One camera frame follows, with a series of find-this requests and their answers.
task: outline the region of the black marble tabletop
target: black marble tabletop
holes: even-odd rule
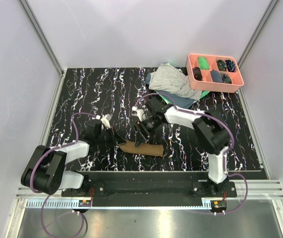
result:
[[[95,115],[111,114],[117,133],[133,140],[131,108],[137,99],[149,93],[145,78],[156,68],[74,68],[68,69],[62,86],[47,145],[69,143],[75,139],[70,117],[75,112]],[[257,154],[237,93],[210,92],[192,108],[215,110],[223,118],[235,137],[229,152],[227,168],[260,170]],[[79,131],[85,130],[87,116],[75,121]],[[200,148],[193,130],[174,125],[163,125],[150,138],[151,144],[162,144],[164,157],[134,155],[118,147],[91,147],[89,155],[67,165],[67,170],[81,171],[204,171],[208,169],[207,154]]]

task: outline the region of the folded brown cloth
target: folded brown cloth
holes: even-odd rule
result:
[[[119,145],[120,149],[123,152],[131,154],[140,154],[140,155],[151,155],[151,156],[160,156],[163,157],[163,145],[150,145],[142,144],[138,147],[135,146],[135,142],[126,140],[126,144]]]

